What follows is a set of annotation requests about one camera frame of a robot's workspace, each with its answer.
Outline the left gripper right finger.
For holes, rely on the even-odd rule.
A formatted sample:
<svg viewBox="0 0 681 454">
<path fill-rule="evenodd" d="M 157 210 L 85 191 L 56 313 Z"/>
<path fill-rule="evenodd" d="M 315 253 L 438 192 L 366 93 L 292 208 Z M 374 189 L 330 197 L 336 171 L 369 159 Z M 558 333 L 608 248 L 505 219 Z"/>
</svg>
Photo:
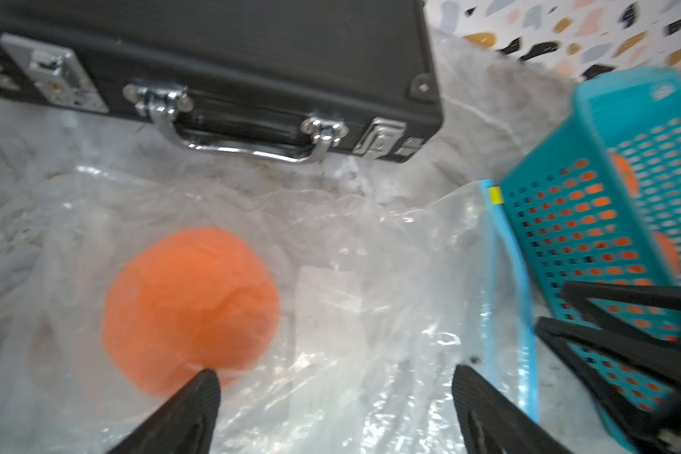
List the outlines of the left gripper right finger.
<svg viewBox="0 0 681 454">
<path fill-rule="evenodd" d="M 451 394 L 468 453 L 569 451 L 468 365 L 455 368 Z"/>
</svg>

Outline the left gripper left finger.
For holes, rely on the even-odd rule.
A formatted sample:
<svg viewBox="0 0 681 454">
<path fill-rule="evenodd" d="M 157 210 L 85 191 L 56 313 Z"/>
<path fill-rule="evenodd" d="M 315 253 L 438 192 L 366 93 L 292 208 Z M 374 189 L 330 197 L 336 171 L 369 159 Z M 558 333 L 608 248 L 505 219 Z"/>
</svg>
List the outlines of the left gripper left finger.
<svg viewBox="0 0 681 454">
<path fill-rule="evenodd" d="M 204 369 L 179 389 L 110 454 L 207 454 L 221 404 L 215 371 Z"/>
</svg>

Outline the clear zip-top bag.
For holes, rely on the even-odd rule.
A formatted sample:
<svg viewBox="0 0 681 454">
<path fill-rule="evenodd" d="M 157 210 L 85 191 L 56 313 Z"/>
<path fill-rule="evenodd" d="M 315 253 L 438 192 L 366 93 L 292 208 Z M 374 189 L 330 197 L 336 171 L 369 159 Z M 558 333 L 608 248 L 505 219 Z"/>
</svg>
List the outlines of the clear zip-top bag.
<svg viewBox="0 0 681 454">
<path fill-rule="evenodd" d="M 420 208 L 80 166 L 0 255 L 0 453 L 457 453 L 468 365 L 537 418 L 530 282 L 499 189 Z"/>
</svg>

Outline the orange fruit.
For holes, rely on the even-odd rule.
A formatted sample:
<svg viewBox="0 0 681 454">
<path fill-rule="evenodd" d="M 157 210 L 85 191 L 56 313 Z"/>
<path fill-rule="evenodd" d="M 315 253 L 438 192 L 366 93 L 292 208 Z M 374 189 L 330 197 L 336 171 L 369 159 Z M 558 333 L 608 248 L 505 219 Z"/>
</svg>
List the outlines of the orange fruit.
<svg viewBox="0 0 681 454">
<path fill-rule="evenodd" d="M 662 232 L 654 232 L 653 237 L 656 241 L 656 245 L 663 253 L 668 265 L 670 266 L 672 272 L 675 275 L 681 274 L 681 261 L 679 258 L 678 250 L 673 240 L 663 234 Z"/>
</svg>

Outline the teal plastic basket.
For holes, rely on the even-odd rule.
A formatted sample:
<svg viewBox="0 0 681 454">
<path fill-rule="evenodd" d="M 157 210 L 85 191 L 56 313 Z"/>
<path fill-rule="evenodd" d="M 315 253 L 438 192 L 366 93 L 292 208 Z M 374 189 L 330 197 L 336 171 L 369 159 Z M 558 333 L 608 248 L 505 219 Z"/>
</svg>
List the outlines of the teal plastic basket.
<svg viewBox="0 0 681 454">
<path fill-rule="evenodd" d="M 635 171 L 637 198 L 611 152 Z M 681 261 L 681 73 L 640 67 L 583 82 L 569 117 L 501 180 L 501 192 L 548 318 L 599 328 L 561 298 L 567 281 L 681 287 L 653 237 L 671 238 Z M 594 304 L 661 340 L 681 329 L 681 312 L 637 317 L 627 304 Z"/>
</svg>

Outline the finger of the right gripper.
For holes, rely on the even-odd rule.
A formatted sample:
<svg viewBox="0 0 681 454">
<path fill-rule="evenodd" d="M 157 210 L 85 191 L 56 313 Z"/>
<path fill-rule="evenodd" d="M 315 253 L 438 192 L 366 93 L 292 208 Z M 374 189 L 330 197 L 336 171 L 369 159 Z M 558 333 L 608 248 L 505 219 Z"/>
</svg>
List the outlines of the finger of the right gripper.
<svg viewBox="0 0 681 454">
<path fill-rule="evenodd" d="M 551 318 L 535 333 L 580 380 L 634 453 L 681 453 L 681 337 L 620 334 Z"/>
<path fill-rule="evenodd" d="M 622 319 L 619 312 L 594 304 L 595 301 L 603 301 L 614 306 L 627 304 L 638 309 L 635 313 L 637 317 L 645 315 L 651 308 L 681 312 L 681 287 L 637 287 L 567 281 L 561 289 L 561 298 L 577 309 L 590 323 L 603 330 L 647 344 L 681 351 L 681 329 L 677 335 L 669 335 L 665 340 L 661 340 L 645 332 L 639 321 L 628 323 Z"/>
</svg>

